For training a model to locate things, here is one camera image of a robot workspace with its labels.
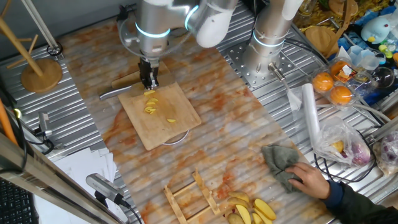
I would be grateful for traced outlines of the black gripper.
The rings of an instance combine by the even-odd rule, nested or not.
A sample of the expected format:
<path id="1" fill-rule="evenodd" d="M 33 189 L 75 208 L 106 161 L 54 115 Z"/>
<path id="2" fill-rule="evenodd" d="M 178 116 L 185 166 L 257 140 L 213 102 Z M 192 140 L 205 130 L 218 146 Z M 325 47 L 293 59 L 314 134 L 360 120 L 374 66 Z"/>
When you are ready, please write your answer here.
<path id="1" fill-rule="evenodd" d="M 159 82 L 157 81 L 157 75 L 159 71 L 159 58 L 148 59 L 145 57 L 140 58 L 139 62 L 139 71 L 140 71 L 140 79 L 144 88 L 150 90 L 150 82 L 151 89 L 155 90 L 159 87 Z"/>

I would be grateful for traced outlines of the person's bare hand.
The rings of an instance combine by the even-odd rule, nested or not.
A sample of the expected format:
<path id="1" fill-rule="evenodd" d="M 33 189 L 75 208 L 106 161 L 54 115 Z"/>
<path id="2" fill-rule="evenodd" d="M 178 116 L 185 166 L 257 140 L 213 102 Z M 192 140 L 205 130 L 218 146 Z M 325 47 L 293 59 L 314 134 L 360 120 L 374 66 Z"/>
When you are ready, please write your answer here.
<path id="1" fill-rule="evenodd" d="M 303 193 L 321 200 L 326 200 L 330 195 L 330 184 L 320 171 L 306 163 L 298 162 L 285 170 L 295 174 L 301 179 L 289 179 L 289 182 Z"/>

